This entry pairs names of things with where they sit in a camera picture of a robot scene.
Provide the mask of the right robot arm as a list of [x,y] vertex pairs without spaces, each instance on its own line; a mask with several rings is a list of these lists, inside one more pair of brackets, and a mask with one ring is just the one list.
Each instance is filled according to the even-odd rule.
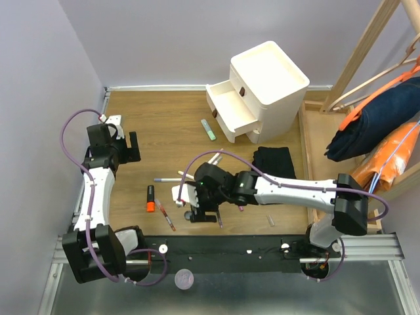
[[215,221],[208,212],[217,212],[228,202],[246,205],[297,205],[324,212],[302,240],[303,252],[317,257],[343,235],[365,236],[368,232],[368,196],[348,174],[329,180],[280,178],[260,171],[235,175],[216,165],[204,163],[194,180],[186,184],[192,222]]

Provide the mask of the white drawer cabinet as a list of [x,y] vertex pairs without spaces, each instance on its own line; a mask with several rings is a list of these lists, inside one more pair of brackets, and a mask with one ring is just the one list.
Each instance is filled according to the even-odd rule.
[[274,41],[266,41],[230,60],[229,80],[258,119],[259,128],[247,133],[254,144],[261,144],[290,130],[309,78]]

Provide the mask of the white bottom drawer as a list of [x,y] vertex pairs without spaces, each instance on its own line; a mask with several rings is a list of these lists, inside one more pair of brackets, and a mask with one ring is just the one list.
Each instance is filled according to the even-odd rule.
[[231,143],[235,143],[236,137],[259,127],[258,119],[249,110],[231,108],[214,110],[218,112],[215,119]]

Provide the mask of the grey round cap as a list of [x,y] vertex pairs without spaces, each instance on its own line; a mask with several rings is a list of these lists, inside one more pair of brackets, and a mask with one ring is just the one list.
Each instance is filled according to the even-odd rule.
[[187,221],[190,221],[190,220],[191,220],[191,216],[192,216],[192,212],[191,212],[191,211],[186,211],[186,212],[184,213],[184,218],[185,218]]

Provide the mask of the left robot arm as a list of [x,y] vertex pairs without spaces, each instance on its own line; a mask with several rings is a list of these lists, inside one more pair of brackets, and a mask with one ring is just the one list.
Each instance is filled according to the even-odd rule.
[[131,132],[126,137],[121,116],[113,115],[104,123],[87,127],[87,135],[80,214],[73,231],[62,238],[66,258],[80,284],[123,274],[127,256],[139,259],[146,249],[139,227],[113,231],[109,220],[118,167],[141,159],[137,134]]

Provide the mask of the yellow tip marker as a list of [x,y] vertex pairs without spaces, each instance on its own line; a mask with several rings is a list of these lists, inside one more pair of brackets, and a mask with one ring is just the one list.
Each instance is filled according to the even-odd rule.
[[186,179],[194,180],[194,176],[192,176],[192,175],[190,175],[190,174],[188,174],[188,173],[185,173],[185,172],[183,172],[183,171],[178,171],[177,173],[178,173],[180,176],[185,176],[185,178],[186,178]]

